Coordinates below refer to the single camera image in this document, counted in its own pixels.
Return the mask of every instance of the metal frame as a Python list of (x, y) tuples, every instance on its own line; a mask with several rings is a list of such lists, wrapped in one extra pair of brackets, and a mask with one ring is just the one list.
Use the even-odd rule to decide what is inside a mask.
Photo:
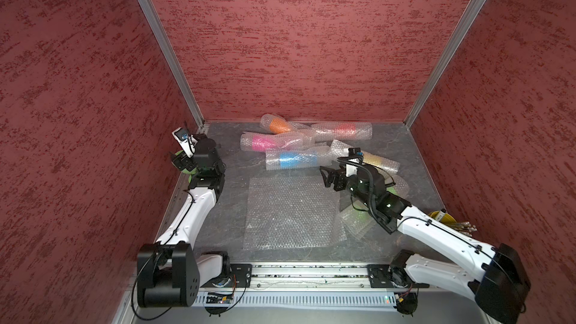
[(172, 71), (172, 75), (174, 75), (174, 78), (176, 79), (176, 82), (180, 87), (182, 96), (184, 96), (184, 100), (186, 100), (186, 104), (188, 104), (188, 108), (190, 109), (192, 116), (194, 116), (196, 125), (198, 126), (198, 128), (201, 128), (204, 125), (204, 117), (200, 112), (200, 107), (198, 106), (196, 99), (194, 99), (194, 94), (190, 89), (190, 85), (188, 85), (188, 81), (186, 80), (184, 71), (182, 70), (180, 63), (178, 62), (176, 53), (174, 53), (174, 49), (170, 44), (170, 40), (166, 35), (166, 31), (162, 26), (162, 22), (158, 17), (158, 13), (154, 8), (152, 0), (138, 0), (138, 3), (140, 3), (140, 8), (142, 8), (144, 16), (148, 20), (148, 24), (150, 25), (150, 28), (152, 29), (152, 32), (154, 33), (154, 36), (158, 41), (158, 45), (160, 46), (160, 49), (162, 50), (162, 53), (164, 54), (164, 57), (168, 62), (168, 66)]
[(424, 87), (422, 88), (420, 94), (416, 98), (414, 105), (412, 105), (412, 109), (410, 110), (406, 119), (404, 120), (404, 123), (408, 126), (408, 128), (410, 128), (413, 125), (414, 120), (416, 120), (416, 117), (422, 110), (422, 107), (426, 103), (426, 100), (432, 93), (432, 90), (436, 86), (436, 83), (438, 83), (438, 81), (440, 80), (440, 77), (444, 73), (444, 70), (448, 66), (448, 63), (456, 53), (456, 50), (460, 46), (460, 43), (462, 43), (462, 40), (464, 40), (466, 33), (472, 26), (472, 23), (478, 16), (480, 9), (482, 9), (482, 6), (484, 6), (485, 2), (486, 0), (470, 0), (468, 5), (466, 6), (466, 9), (464, 10), (462, 17), (460, 17), (460, 20), (458, 21), (456, 28), (454, 28), (454, 31), (452, 32), (452, 35), (448, 40), (448, 43), (444, 47), (444, 51), (442, 52), (440, 58), (436, 62), (436, 66), (434, 67), (434, 69), (432, 69), (432, 73), (430, 73), (430, 76), (428, 76), (428, 80), (424, 84)]

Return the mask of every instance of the vent grille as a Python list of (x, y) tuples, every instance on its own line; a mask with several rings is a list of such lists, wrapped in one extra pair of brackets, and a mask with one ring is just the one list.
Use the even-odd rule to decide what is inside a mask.
[[(235, 302), (242, 294), (236, 293)], [(193, 306), (206, 304), (206, 293), (200, 292)], [(229, 304), (210, 304), (210, 306), (228, 306)], [(396, 305), (393, 293), (322, 293), (322, 292), (246, 292), (237, 306), (245, 307), (314, 307), (314, 308), (358, 308), (393, 309)]]

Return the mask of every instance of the black cable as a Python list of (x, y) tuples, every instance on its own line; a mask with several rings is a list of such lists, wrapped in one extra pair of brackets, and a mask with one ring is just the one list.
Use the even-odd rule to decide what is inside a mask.
[(370, 165), (371, 167), (374, 167), (374, 168), (376, 168), (376, 169), (380, 169), (381, 171), (384, 171), (388, 176), (390, 176), (390, 179), (392, 179), (392, 182), (391, 182), (391, 183), (388, 183), (388, 184), (384, 183), (384, 184), (386, 185), (386, 187), (396, 185), (396, 183), (395, 183), (395, 181), (394, 181), (394, 178), (392, 177), (392, 175), (390, 175), (390, 173), (389, 173), (386, 169), (377, 167), (377, 166), (375, 166), (374, 164), (364, 163), (364, 165)]
[(232, 309), (233, 307), (236, 306), (236, 304), (240, 303), (240, 301), (242, 300), (242, 298), (244, 297), (244, 293), (246, 293), (246, 288), (248, 287), (248, 280), (244, 279), (244, 291), (242, 292), (242, 295), (240, 296), (240, 299), (238, 299), (237, 302), (235, 302), (234, 304), (232, 304), (229, 308), (227, 308), (225, 311), (221, 312), (220, 314), (226, 313), (227, 311), (229, 311), (230, 309)]
[[(190, 206), (188, 207), (188, 209), (186, 209), (186, 213), (184, 213), (184, 216), (182, 217), (182, 219), (180, 219), (180, 222), (178, 223), (176, 228), (174, 228), (174, 230), (172, 231), (172, 234), (170, 235), (168, 240), (164, 244), (160, 244), (161, 246), (166, 245), (166, 243), (168, 243), (172, 238), (174, 238), (174, 236), (176, 235), (176, 233), (178, 231), (178, 227), (180, 227), (180, 225), (182, 224), (182, 221), (184, 221), (184, 218), (186, 218), (186, 214), (188, 214), (188, 212), (190, 212), (190, 208), (194, 204), (194, 196), (192, 195), (192, 193), (189, 190), (188, 191), (184, 190), (184, 192), (188, 193), (188, 195), (190, 195), (190, 198), (192, 198), (192, 201), (190, 202)], [(158, 263), (158, 260), (160, 260), (160, 256), (161, 256), (160, 252), (158, 252), (157, 254), (158, 254), (158, 257), (156, 258), (156, 262), (154, 262), (154, 267), (156, 267), (156, 264)], [(148, 262), (150, 262), (150, 260), (152, 259), (153, 256), (154, 256), (154, 253), (152, 253), (152, 255), (148, 258), (148, 260), (146, 260), (144, 265), (142, 265), (142, 267), (140, 268), (140, 271), (138, 272), (138, 274), (136, 275), (136, 279), (134, 280), (134, 284), (132, 285), (132, 294), (130, 295), (130, 307), (132, 308), (132, 312), (134, 313), (134, 315), (138, 319), (144, 320), (146, 322), (150, 321), (150, 320), (156, 320), (159, 317), (162, 317), (162, 315), (166, 314), (170, 309), (172, 309), (172, 307), (169, 307), (168, 309), (163, 311), (161, 314), (155, 316), (154, 318), (143, 318), (140, 315), (138, 315), (138, 313), (136, 313), (136, 308), (134, 308), (134, 289), (136, 288), (136, 283), (138, 282), (138, 278), (140, 278), (140, 274), (142, 274), (142, 270), (144, 270), (146, 265), (148, 265)]]
[(372, 177), (372, 173), (370, 172), (370, 170), (368, 170), (367, 168), (364, 168), (361, 164), (356, 163), (356, 162), (352, 162), (348, 159), (344, 159), (344, 158), (350, 158), (350, 157), (339, 157), (336, 159), (336, 161), (338, 163), (342, 163), (345, 165), (352, 165), (353, 167), (356, 168), (361, 168), (362, 170), (365, 170), (366, 173), (368, 174), (368, 180), (369, 180), (369, 185), (368, 185), (368, 204), (366, 205), (366, 207), (368, 208), (368, 212), (370, 213), (370, 216), (372, 218), (376, 218), (376, 214), (375, 214), (375, 210), (374, 208), (372, 208), (372, 193), (374, 191), (374, 178)]
[(204, 306), (204, 309), (210, 313), (210, 315), (212, 314), (218, 314), (218, 316), (220, 316), (221, 314), (226, 313), (227, 311), (231, 310), (233, 307), (236, 306), (236, 304), (240, 303), (240, 301), (242, 300), (242, 298), (244, 297), (244, 294), (246, 293), (246, 288), (248, 288), (248, 280), (244, 279), (244, 291), (242, 292), (242, 295), (240, 296), (240, 299), (238, 299), (238, 301), (236, 301), (234, 304), (232, 304), (231, 306), (227, 307), (226, 310), (224, 310), (221, 313), (211, 313), (209, 309), (213, 309), (213, 308), (219, 308), (219, 307), (206, 307)]
[(350, 194), (350, 201), (352, 202), (352, 208), (354, 208), (354, 210), (359, 211), (359, 212), (368, 212), (367, 209), (356, 208), (354, 206), (354, 195), (353, 194)]
[(192, 133), (190, 133), (190, 129), (188, 129), (188, 124), (186, 123), (186, 120), (184, 120), (184, 127), (186, 128), (186, 131), (188, 132), (188, 147), (190, 148), (190, 154), (193, 154), (194, 151), (192, 150), (192, 139), (190, 139), (190, 137), (192, 136)]
[[(454, 233), (450, 233), (448, 230), (442, 228), (442, 227), (438, 227), (436, 225), (433, 225), (431, 222), (429, 222), (428, 220), (424, 220), (422, 218), (418, 218), (416, 216), (407, 216), (404, 217), (404, 219), (402, 219), (399, 224), (396, 226), (396, 230), (398, 230), (400, 228), (400, 226), (402, 225), (403, 222), (405, 222), (408, 219), (418, 219), (420, 221), (423, 221), (424, 223), (431, 225), (435, 228), (438, 228), (448, 234), (450, 234), (451, 236), (454, 236), (456, 239), (461, 240), (463, 242), (465, 242), (468, 246), (470, 246), (471, 248), (475, 248), (476, 250), (478, 250), (480, 253), (484, 254), (485, 256), (487, 256), (490, 261), (496, 265), (498, 265), (498, 267), (500, 268), (500, 270), (502, 271), (502, 273), (504, 273), (504, 275), (506, 275), (506, 277), (508, 277), (508, 280), (510, 280), (511, 283), (514, 283), (514, 281), (512, 280), (512, 278), (508, 275), (508, 273), (506, 272), (506, 270), (504, 270), (504, 268), (502, 268), (502, 266), (500, 265), (500, 263), (496, 262), (494, 260), (494, 258), (492, 256), (489, 256), (488, 254), (486, 254), (482, 249), (478, 249), (477, 247), (474, 247), (473, 245), (471, 245), (470, 243), (468, 243), (466, 240), (462, 239), (461, 237), (455, 235)], [(518, 289), (516, 289), (516, 287), (514, 285), (512, 285), (512, 287), (514, 288), (514, 290), (516, 291), (516, 294), (518, 294), (518, 298), (521, 298), (520, 292), (518, 291)], [(520, 311), (520, 313), (526, 313), (526, 303), (522, 303), (523, 309)]]

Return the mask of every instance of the mounting plate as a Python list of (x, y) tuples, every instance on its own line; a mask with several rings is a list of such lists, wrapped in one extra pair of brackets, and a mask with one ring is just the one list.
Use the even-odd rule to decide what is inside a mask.
[[(386, 289), (402, 289), (394, 285), (388, 276), (388, 264), (368, 264), (368, 279), (370, 280), (370, 287), (373, 288), (386, 288)], [(415, 283), (413, 288), (429, 288), (428, 284)]]
[[(252, 264), (230, 264), (230, 276), (234, 275), (236, 276), (236, 288), (243, 288), (244, 285), (249, 288), (252, 280)], [(202, 285), (202, 288), (221, 289), (232, 287), (232, 281), (223, 286), (216, 286), (219, 281), (220, 279), (217, 278), (208, 280), (206, 284)]]

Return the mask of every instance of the gray table surface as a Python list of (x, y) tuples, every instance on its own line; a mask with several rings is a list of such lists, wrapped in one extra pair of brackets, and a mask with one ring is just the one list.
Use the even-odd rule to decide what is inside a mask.
[[(400, 249), (404, 248), (432, 259), (443, 259), (443, 256), (420, 241), (399, 232), (390, 235), (379, 226), (373, 226), (361, 240), (348, 235), (345, 241), (328, 247), (277, 250), (243, 249), (248, 211), (248, 188), (251, 178), (317, 176), (318, 180), (322, 181), (318, 168), (267, 171), (264, 153), (240, 150), (240, 136), (245, 131), (265, 132), (258, 123), (216, 122), (210, 124), (208, 137), (221, 145), (219, 150), (220, 156), (226, 164), (226, 178), (222, 195), (208, 214), (198, 234), (194, 246), (194, 252), (197, 256), (206, 251), (225, 250), (230, 259), (235, 262), (357, 261), (388, 263)], [(374, 124), (371, 140), (344, 140), (344, 142), (360, 147), (372, 154), (399, 162), (398, 175), (404, 178), (410, 186), (407, 199), (422, 211), (431, 212), (443, 207), (430, 182), (416, 144), (403, 124)], [(177, 189), (177, 193), (182, 193), (179, 189), (183, 190), (185, 187)], [(176, 199), (180, 203), (183, 202), (182, 195), (178, 195)], [(342, 192), (340, 210), (349, 204), (349, 195)]]

